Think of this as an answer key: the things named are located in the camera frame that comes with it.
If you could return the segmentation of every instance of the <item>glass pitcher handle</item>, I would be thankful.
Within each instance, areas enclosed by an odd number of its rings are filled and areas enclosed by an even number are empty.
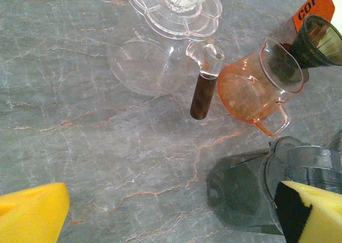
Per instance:
[[[254,120],[253,123],[260,128],[261,131],[263,131],[265,134],[267,134],[268,136],[275,136],[276,134],[280,133],[281,131],[283,131],[290,123],[290,116],[289,113],[287,112],[285,106],[285,102],[283,101],[277,101],[276,102],[280,113],[282,114],[283,117],[283,122],[282,124],[274,131],[270,131],[268,128],[265,127],[265,125],[263,124],[262,120]]]

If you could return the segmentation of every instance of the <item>glass base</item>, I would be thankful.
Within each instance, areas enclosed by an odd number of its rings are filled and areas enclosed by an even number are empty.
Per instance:
[[[208,39],[216,32],[222,14],[220,0],[205,0],[186,11],[172,8],[167,0],[129,1],[154,31],[172,39]]]

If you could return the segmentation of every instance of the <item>marble countertop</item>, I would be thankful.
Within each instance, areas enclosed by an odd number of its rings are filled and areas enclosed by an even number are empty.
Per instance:
[[[227,62],[258,48],[305,0],[221,0]],[[65,182],[58,242],[285,242],[225,228],[205,177],[227,155],[276,137],[227,112],[189,114],[197,72],[158,98],[125,88],[106,58],[127,0],[0,0],[0,193]],[[322,145],[342,120],[340,68],[310,70],[279,135]]]

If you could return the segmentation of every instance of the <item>glass coffee pot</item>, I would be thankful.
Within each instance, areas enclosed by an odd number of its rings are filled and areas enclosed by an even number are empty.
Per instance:
[[[219,95],[227,110],[245,122],[254,123],[270,136],[289,125],[285,103],[303,84],[297,61],[271,38],[266,38],[261,50],[226,66],[217,80]],[[282,115],[282,122],[271,130],[264,120],[276,111]]]
[[[342,194],[342,156],[331,148],[281,137],[269,148],[220,159],[207,176],[208,204],[227,227],[283,234],[275,193],[281,181],[294,181]]]
[[[219,73],[222,50],[206,42],[219,24],[219,0],[129,3],[107,48],[110,68],[123,85],[148,96],[172,93],[186,82],[191,59],[200,73]],[[206,59],[208,53],[213,59]]]

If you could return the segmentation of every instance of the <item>orange box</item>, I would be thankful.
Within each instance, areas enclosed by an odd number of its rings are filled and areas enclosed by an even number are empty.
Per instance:
[[[292,17],[296,32],[300,29],[306,15],[317,14],[331,22],[334,11],[335,6],[332,0],[307,0]]]

